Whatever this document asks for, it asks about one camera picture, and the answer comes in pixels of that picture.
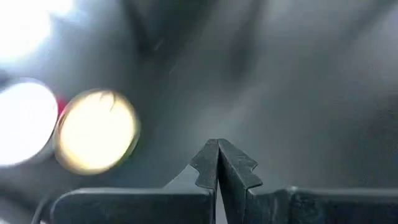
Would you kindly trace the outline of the green labelled seafood can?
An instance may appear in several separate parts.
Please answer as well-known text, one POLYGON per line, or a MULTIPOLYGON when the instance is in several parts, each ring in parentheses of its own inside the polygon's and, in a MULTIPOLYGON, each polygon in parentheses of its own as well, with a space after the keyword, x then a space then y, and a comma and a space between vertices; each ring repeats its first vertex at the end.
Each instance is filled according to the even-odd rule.
POLYGON ((123 94, 84 91, 60 115, 53 135, 55 158, 72 173, 98 175, 125 161, 140 134, 137 111, 123 94))

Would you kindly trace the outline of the red seafood can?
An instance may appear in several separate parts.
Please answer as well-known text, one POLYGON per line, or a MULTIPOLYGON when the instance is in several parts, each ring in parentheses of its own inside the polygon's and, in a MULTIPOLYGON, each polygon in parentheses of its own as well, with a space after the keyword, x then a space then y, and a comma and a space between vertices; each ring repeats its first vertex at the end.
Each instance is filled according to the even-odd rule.
POLYGON ((29 77, 0 80, 0 169, 50 157, 59 116, 58 99, 43 82, 29 77))

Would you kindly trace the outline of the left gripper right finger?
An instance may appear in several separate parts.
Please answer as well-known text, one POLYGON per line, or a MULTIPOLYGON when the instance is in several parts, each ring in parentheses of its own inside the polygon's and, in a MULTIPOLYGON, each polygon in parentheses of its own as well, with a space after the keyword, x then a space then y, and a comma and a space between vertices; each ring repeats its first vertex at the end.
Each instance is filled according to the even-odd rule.
POLYGON ((268 190, 254 159, 225 139, 218 145, 228 224, 398 224, 398 189, 268 190))

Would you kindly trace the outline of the black table mat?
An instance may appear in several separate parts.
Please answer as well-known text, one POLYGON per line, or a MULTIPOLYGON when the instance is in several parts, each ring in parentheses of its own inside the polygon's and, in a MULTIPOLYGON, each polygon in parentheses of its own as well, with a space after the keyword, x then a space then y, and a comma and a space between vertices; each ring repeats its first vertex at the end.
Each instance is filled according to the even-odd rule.
POLYGON ((398 189, 398 0, 0 0, 0 80, 22 77, 120 91, 141 136, 99 175, 0 169, 14 223, 52 224, 77 189, 162 188, 210 139, 268 190, 398 189))

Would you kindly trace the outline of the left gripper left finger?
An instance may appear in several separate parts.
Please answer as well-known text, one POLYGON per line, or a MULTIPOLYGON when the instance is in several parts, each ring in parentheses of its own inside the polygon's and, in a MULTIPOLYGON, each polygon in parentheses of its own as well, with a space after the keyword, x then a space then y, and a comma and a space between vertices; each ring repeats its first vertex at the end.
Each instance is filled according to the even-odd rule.
POLYGON ((52 224, 215 224, 219 146, 206 142, 178 176, 158 189, 82 188, 60 196, 52 224))

